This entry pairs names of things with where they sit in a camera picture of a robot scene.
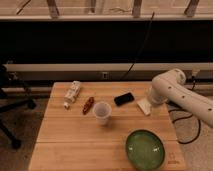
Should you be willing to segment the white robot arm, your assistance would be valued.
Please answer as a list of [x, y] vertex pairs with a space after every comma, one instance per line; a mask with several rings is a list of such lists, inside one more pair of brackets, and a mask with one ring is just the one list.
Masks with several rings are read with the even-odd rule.
[[180, 69], [159, 74], [152, 79], [148, 100], [155, 105], [170, 100], [213, 128], [213, 100], [188, 90], [185, 82], [186, 76]]

